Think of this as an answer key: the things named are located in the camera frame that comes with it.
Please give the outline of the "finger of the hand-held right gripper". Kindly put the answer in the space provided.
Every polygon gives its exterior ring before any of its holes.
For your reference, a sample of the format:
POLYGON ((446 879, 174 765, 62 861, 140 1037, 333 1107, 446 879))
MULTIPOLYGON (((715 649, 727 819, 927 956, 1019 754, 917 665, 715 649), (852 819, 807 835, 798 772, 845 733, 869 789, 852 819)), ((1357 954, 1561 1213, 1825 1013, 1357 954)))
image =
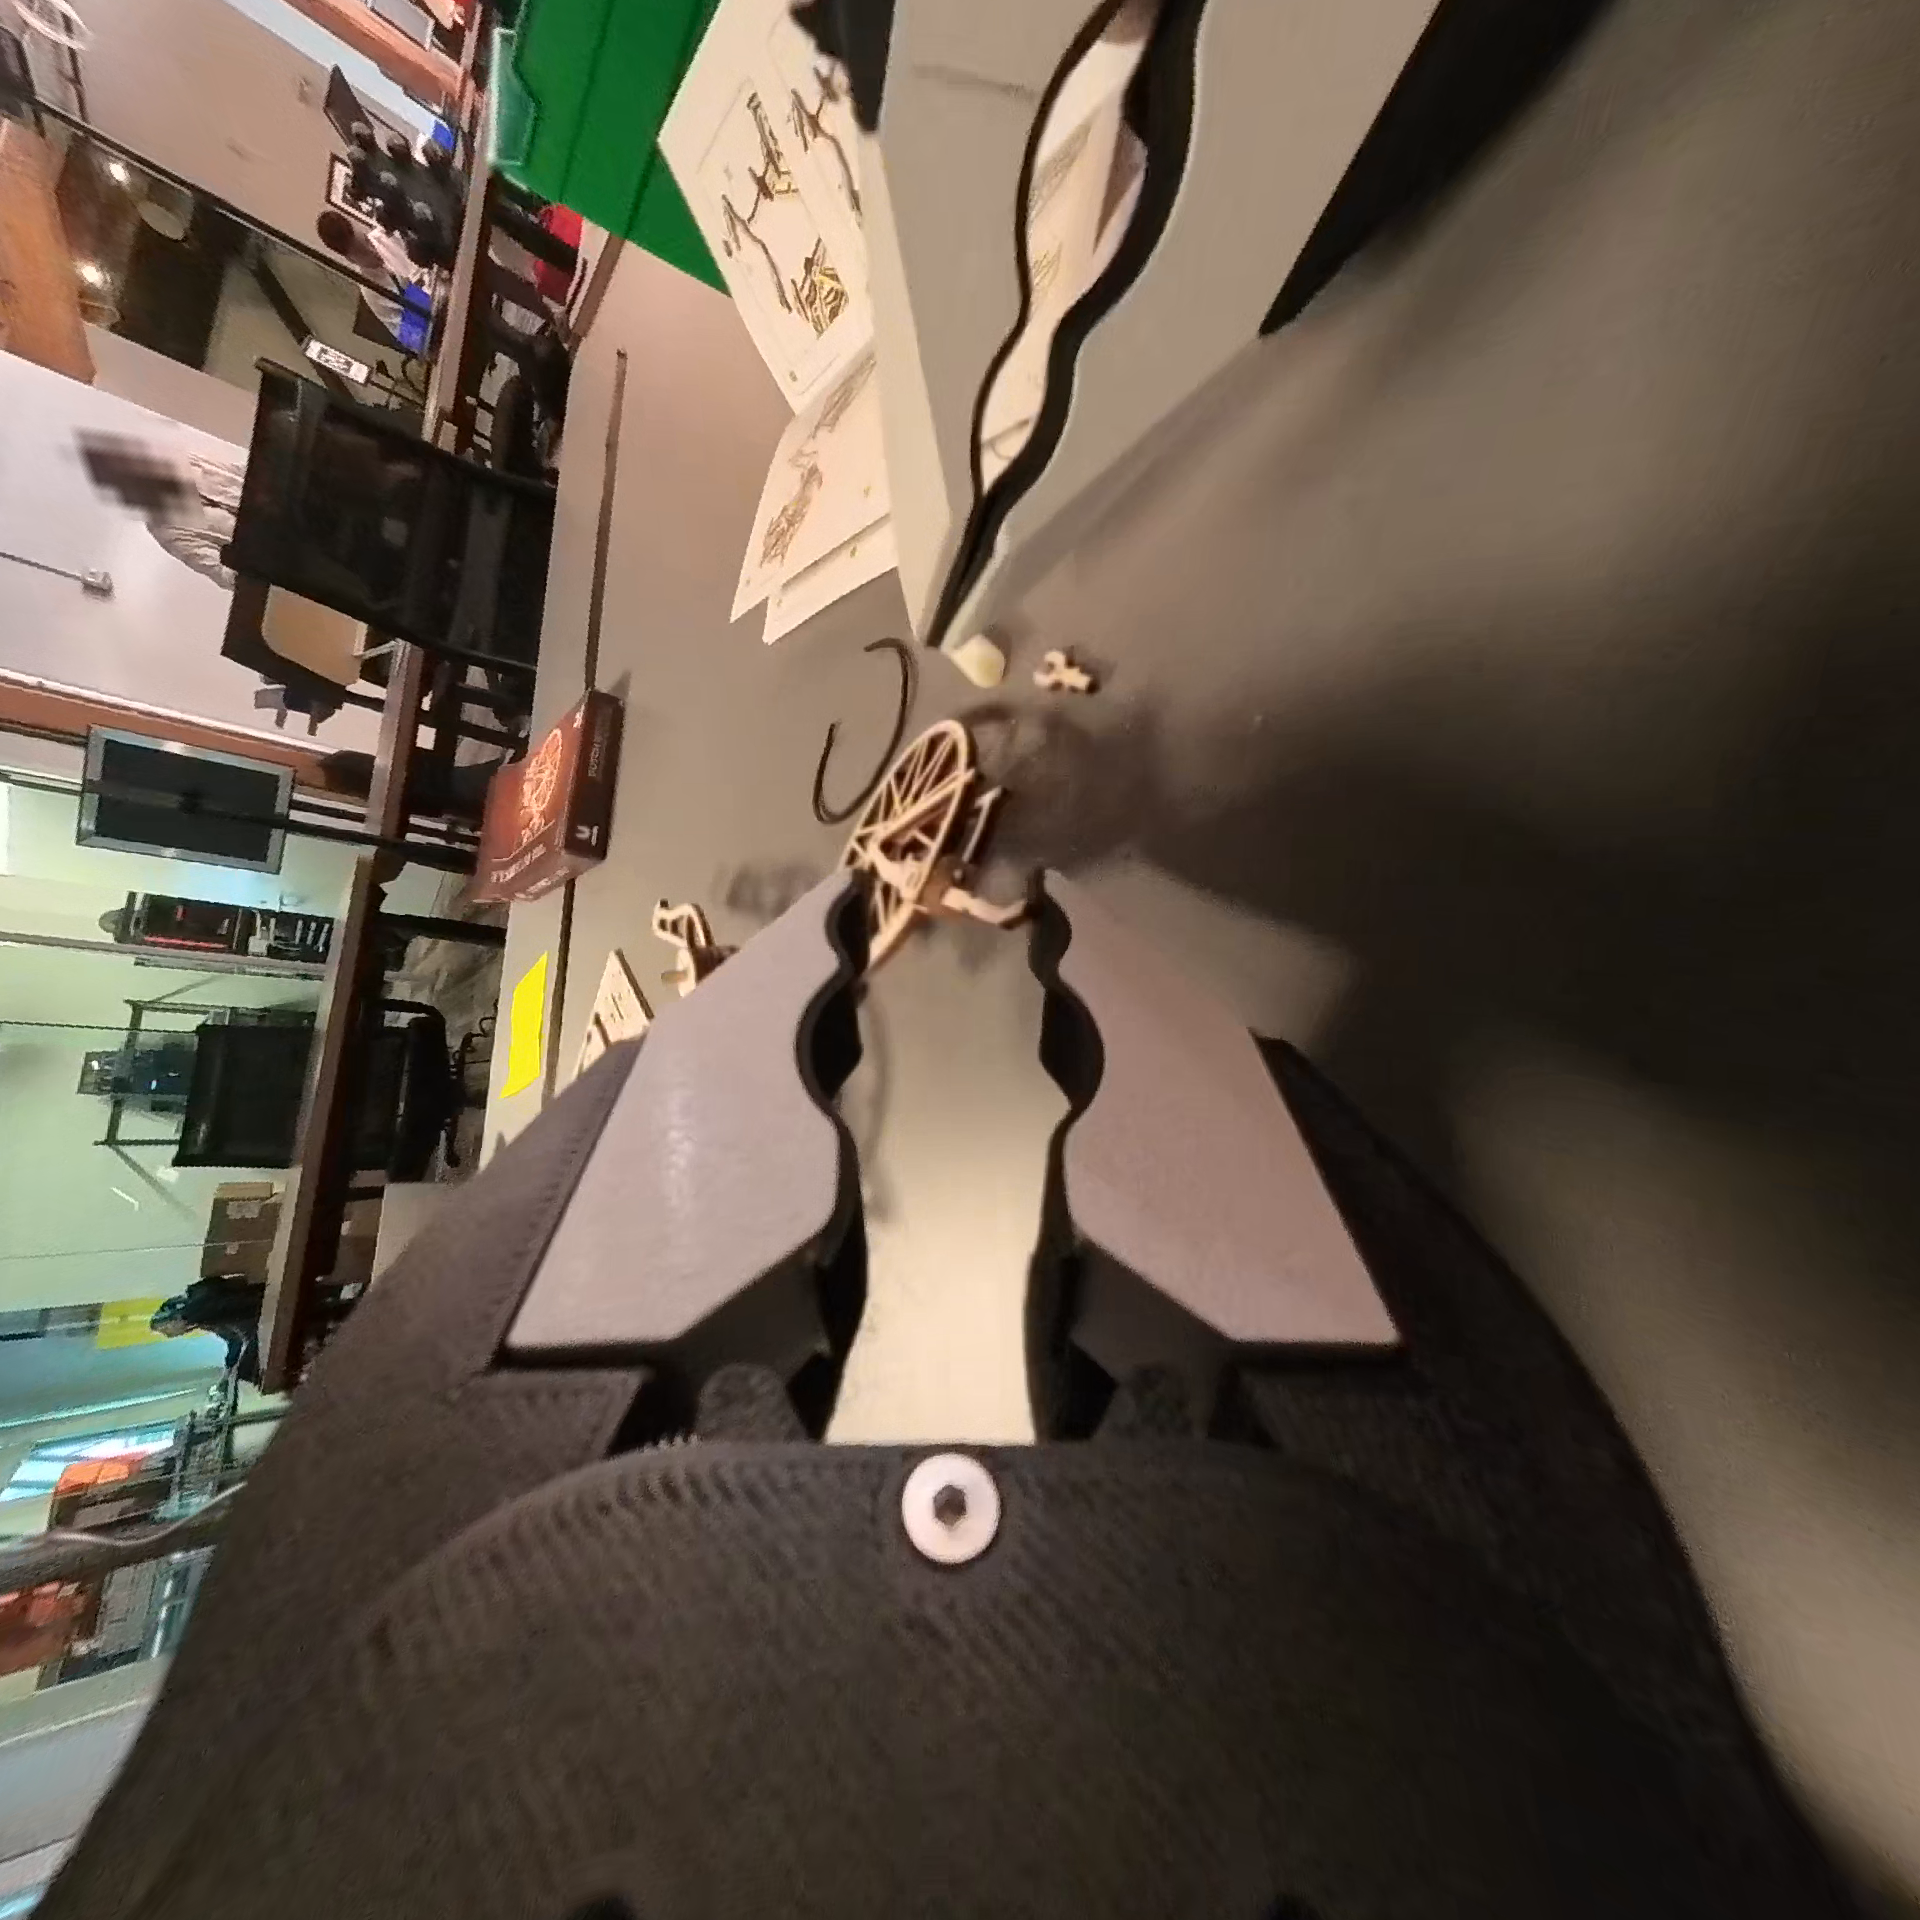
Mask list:
POLYGON ((964 612, 976 519, 1040 428, 1119 149, 1123 5, 867 5, 864 238, 899 580, 923 645, 964 612))
POLYGON ((927 645, 991 623, 980 596, 1009 519, 1061 459, 1099 325, 1158 251, 1192 155, 1204 5, 1094 5, 1046 82, 1015 197, 1015 316, 966 421, 966 515, 927 612, 927 645))

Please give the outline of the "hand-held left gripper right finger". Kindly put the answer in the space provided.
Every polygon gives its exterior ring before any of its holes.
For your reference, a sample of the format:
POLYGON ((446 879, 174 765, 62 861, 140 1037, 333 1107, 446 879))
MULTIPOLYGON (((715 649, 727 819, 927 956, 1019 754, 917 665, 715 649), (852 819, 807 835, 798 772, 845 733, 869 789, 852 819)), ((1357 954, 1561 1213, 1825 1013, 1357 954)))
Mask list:
POLYGON ((1400 1333, 1256 1035, 1091 889, 1044 871, 1028 965, 1044 1279, 1084 1359, 1379 1357, 1400 1333))

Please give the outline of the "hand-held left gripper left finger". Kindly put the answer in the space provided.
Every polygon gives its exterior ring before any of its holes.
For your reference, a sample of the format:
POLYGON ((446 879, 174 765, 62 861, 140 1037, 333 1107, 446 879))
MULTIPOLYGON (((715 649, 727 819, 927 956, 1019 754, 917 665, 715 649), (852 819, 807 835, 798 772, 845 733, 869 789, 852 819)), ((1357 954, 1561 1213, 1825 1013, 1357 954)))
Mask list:
POLYGON ((668 1007, 534 1263, 511 1359, 845 1359, 867 882, 836 874, 668 1007))

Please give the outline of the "wooden spoked wheel with fork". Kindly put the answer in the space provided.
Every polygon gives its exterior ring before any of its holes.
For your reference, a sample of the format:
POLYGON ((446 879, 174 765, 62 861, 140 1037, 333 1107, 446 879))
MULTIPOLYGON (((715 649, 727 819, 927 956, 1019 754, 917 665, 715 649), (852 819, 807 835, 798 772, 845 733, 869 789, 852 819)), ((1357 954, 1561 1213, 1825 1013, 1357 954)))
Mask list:
POLYGON ((976 889, 1004 789, 980 772, 969 727, 947 717, 908 741, 856 812, 836 869, 856 876, 867 965, 879 970, 927 921, 1024 924, 1028 901, 976 889))

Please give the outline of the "wooden parts sheet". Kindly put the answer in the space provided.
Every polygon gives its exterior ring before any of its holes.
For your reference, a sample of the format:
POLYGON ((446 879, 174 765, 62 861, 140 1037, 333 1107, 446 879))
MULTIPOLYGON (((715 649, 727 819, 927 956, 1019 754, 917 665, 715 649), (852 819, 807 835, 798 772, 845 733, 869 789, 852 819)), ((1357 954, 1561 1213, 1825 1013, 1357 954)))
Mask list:
POLYGON ((615 1044, 639 1041, 652 1020, 652 1005, 645 998, 627 954, 622 949, 609 949, 591 996, 573 1075, 587 1075, 587 1070, 615 1044))

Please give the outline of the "dark model kit box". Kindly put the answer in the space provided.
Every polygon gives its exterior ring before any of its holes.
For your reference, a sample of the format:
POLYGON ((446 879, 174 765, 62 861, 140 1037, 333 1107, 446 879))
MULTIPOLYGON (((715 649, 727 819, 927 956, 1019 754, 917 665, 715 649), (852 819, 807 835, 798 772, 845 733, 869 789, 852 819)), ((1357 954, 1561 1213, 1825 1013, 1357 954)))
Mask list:
POLYGON ((465 895, 520 905, 557 894, 607 857, 627 706, 589 689, 486 786, 465 895))

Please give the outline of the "white instruction booklet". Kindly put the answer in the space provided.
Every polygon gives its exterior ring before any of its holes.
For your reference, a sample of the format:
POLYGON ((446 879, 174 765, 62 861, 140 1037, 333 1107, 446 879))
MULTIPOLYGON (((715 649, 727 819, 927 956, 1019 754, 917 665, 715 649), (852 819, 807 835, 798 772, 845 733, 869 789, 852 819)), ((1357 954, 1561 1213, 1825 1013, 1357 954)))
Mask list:
POLYGON ((723 3, 656 143, 790 413, 733 598, 772 645, 895 567, 848 75, 790 5, 723 3))

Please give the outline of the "green stacked plastic bins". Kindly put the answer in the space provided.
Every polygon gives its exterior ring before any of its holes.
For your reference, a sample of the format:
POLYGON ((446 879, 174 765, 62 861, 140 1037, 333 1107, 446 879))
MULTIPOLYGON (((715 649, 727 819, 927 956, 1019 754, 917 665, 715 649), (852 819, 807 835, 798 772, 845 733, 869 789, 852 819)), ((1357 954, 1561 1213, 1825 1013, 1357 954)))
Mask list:
POLYGON ((659 150, 715 3, 494 5, 491 162, 668 267, 727 284, 659 150))

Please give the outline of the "black office chair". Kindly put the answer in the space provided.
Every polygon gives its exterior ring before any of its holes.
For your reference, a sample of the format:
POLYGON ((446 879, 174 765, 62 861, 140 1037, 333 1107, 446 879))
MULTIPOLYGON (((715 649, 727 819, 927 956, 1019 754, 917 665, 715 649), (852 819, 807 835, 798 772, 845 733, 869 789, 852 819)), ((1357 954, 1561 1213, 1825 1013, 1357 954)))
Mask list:
POLYGON ((464 699, 527 719, 557 487, 270 358, 255 372, 223 655, 328 709, 371 703, 355 683, 405 642, 464 699))

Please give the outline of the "dark wall monitor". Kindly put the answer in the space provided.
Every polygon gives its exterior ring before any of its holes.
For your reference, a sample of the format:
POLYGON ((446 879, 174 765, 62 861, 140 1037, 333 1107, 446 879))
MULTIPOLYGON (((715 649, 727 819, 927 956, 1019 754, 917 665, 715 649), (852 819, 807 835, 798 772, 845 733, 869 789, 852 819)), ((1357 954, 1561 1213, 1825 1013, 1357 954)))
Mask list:
POLYGON ((76 839, 83 847, 279 874, 295 790, 295 772, 280 762, 93 727, 76 839))

